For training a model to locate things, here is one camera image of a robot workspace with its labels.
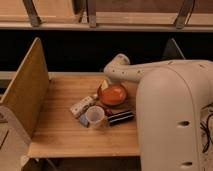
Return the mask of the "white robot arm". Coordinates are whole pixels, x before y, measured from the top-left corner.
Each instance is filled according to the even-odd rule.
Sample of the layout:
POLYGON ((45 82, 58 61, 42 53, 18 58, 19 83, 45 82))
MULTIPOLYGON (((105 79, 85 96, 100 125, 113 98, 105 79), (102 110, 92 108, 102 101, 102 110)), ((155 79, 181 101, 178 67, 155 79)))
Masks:
POLYGON ((213 104, 213 62, 165 60, 132 65, 119 54, 104 68, 131 81, 142 171, 203 171, 201 111, 213 104))

